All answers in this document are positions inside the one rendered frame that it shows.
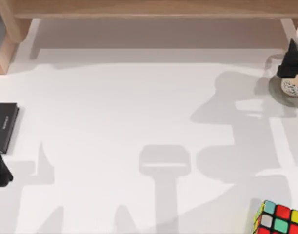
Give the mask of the pale wooden shelf unit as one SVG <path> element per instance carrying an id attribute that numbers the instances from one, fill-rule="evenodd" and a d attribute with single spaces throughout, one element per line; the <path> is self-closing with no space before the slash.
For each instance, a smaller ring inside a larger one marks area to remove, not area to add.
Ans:
<path id="1" fill-rule="evenodd" d="M 298 19 L 298 0 L 0 0 L 0 15 L 21 43 L 33 19 Z"/>

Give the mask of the grey round coaster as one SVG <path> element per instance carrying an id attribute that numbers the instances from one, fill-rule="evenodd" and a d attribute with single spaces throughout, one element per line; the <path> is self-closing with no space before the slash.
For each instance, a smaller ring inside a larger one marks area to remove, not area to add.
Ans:
<path id="1" fill-rule="evenodd" d="M 270 79 L 268 90 L 273 99 L 278 103 L 287 107 L 298 108 L 298 97 L 292 97 L 283 92 L 279 77 L 273 76 Z"/>

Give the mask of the black book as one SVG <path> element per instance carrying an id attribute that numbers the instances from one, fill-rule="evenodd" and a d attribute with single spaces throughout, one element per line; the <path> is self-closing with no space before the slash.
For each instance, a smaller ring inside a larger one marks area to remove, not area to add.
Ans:
<path id="1" fill-rule="evenodd" d="M 6 154 L 18 117 L 17 103 L 0 103 L 0 152 Z"/>

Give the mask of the white black-speckled cup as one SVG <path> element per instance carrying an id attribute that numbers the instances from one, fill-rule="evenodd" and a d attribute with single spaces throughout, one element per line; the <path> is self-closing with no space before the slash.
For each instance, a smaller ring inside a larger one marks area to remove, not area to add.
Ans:
<path id="1" fill-rule="evenodd" d="M 298 97 L 298 85 L 292 83 L 292 79 L 284 78 L 281 80 L 282 91 L 291 96 Z"/>

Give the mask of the multicoloured puzzle cube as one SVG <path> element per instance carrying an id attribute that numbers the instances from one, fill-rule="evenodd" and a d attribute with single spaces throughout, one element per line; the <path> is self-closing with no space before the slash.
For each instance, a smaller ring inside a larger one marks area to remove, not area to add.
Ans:
<path id="1" fill-rule="evenodd" d="M 263 201 L 254 215 L 252 234 L 298 234 L 298 210 Z"/>

